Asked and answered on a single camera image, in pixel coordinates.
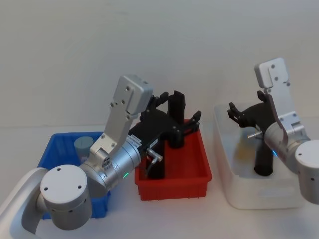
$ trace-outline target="silver cylindrical joint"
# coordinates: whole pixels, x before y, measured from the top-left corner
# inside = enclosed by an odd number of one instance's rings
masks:
[[[112,156],[111,163],[106,165],[104,183],[107,190],[114,188],[141,162],[137,148],[125,141],[122,147]]]
[[[92,215],[87,177],[82,169],[61,165],[45,174],[40,185],[53,223],[60,229],[83,226]]]
[[[307,201],[319,204],[319,140],[303,143],[295,156],[301,194]]]
[[[290,135],[288,143],[284,143],[283,138],[284,132],[275,122],[266,130],[264,141],[292,172],[297,173],[295,152],[309,138],[301,134]]]

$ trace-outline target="metal bracket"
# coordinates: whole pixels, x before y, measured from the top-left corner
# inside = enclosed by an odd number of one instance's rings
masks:
[[[275,119],[284,131],[283,143],[293,134],[306,134],[290,95],[290,78],[283,58],[276,58],[254,68],[258,84],[269,98]]]
[[[123,145],[132,122],[145,111],[152,87],[136,75],[121,76],[116,87],[111,112],[101,137],[91,146],[91,162],[102,166]]]

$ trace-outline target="robotic arm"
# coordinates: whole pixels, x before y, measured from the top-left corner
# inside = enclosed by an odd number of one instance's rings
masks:
[[[263,136],[263,144],[298,174],[302,196],[309,202],[319,204],[319,140],[308,138],[295,111],[285,62],[282,58],[264,62],[255,66],[255,73],[259,86],[264,89],[264,93],[258,92],[258,98],[263,103],[243,112],[230,103],[228,115],[240,127],[258,127],[259,131],[252,136]],[[271,164],[272,167],[272,157],[263,160],[263,166],[269,168]]]
[[[135,75],[121,76],[111,113],[100,138],[80,167],[61,165],[27,173],[0,207],[0,236],[36,239],[37,225],[45,212],[60,229],[83,226],[92,215],[91,197],[102,197],[137,167],[146,155],[152,166],[163,157],[152,150],[159,140],[182,147],[184,136],[198,130],[200,112],[184,123],[184,95],[152,95],[153,89]],[[156,108],[168,101],[168,113]],[[131,128],[142,113],[141,122]]]

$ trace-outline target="white table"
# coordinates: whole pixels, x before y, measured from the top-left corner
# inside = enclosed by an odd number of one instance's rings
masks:
[[[319,138],[319,118],[305,118],[310,137]],[[36,167],[52,134],[102,131],[104,126],[0,128],[0,203],[18,180]],[[201,131],[213,180],[207,196],[142,202],[131,173],[112,192],[103,219],[91,219],[74,231],[62,231],[51,220],[41,221],[43,239],[317,239],[319,206],[244,211],[231,207],[222,192],[213,153],[212,122]]]

